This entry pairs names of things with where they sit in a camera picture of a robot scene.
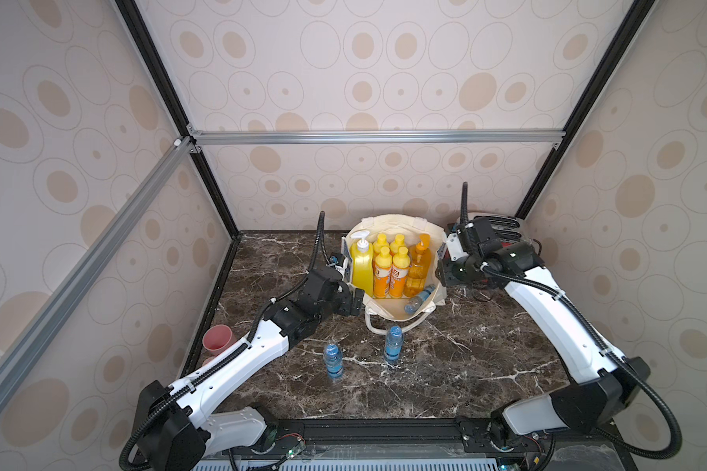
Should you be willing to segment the orange dish soap pump bottle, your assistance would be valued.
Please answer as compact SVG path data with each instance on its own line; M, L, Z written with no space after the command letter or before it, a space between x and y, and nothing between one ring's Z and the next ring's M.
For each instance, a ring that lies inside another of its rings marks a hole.
M404 291L407 298L417 296L425 288L432 262L430 241L430 235L421 234L419 242L410 248L410 268L408 269Z

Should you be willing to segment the yellow cap juice bottle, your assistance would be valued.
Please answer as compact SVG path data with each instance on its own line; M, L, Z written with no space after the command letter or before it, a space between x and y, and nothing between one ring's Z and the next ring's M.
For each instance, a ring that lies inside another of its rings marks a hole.
M390 247L383 246L374 258L373 295L375 298L388 298L393 269L393 256Z
M392 257L389 290L391 298L401 298L404 295L408 271L410 271L410 251L408 247L400 246Z
M392 255L397 255L401 247L406 245L406 237L403 234L395 235L392 243L390 243L390 252Z
M378 234L372 246L374 250L374 256L379 255L383 248L390 249L387 235Z

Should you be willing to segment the yellow dish soap pump bottle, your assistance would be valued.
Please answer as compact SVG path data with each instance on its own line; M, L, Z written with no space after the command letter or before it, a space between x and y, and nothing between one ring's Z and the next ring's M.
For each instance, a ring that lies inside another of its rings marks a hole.
M358 231L352 233L353 245L351 246L352 258L352 284L364 290L365 293L373 297L373 246L367 239L370 231Z

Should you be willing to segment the blue cap water bottle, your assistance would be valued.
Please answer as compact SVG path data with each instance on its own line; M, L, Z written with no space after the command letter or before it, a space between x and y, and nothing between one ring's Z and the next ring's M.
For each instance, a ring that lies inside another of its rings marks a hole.
M432 295L432 292L434 292L434 290L434 285L428 285L416 296L410 298L410 300L404 307L406 314L416 314L416 312L418 312L418 310L420 310L420 308L424 305L424 302L426 302L426 300L428 300L428 298Z
M339 345L330 343L326 345L323 353L324 364L329 378L338 381L343 377L344 365Z
M384 358L389 364L396 364L401 356L404 334L400 326L393 326L386 334Z

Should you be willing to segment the blue cap water bottle front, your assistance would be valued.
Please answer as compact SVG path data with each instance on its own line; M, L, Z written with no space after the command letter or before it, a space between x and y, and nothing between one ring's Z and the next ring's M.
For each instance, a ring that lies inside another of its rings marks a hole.
M416 314L416 312L418 312L418 310L420 310L420 308L424 305L424 302L426 302L426 300L428 300L428 298L432 295L432 292L434 292L434 290L434 285L428 285L416 296L410 298L410 300L404 307L406 314Z

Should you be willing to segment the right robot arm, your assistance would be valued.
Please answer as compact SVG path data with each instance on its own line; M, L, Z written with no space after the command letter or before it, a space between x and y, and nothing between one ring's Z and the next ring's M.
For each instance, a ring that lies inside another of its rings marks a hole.
M651 370L640 357L627 357L600 335L555 282L540 254L525 239L505 245L487 217L469 217L469 189L462 188L460 217L448 235L436 277L449 286L480 284L501 288L532 318L558 353L569 377L565 388L517 400L496 409L483 436L499 453L509 453L532 433L571 430L597 434L633 455L665 460L683 445L681 426L667 402L648 384ZM604 426L644 393L669 429L662 449L628 444Z

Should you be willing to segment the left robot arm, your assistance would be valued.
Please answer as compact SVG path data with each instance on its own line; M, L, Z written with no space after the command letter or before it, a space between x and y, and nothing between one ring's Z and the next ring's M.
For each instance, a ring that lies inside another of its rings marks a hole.
M315 333L331 315L358 316L364 292L333 266L308 266L286 294L259 308L249 333L210 363L165 387L154 381L139 394L123 470L191 470L206 455L250 447L271 451L275 418L261 406L219 413L216 408L268 363Z

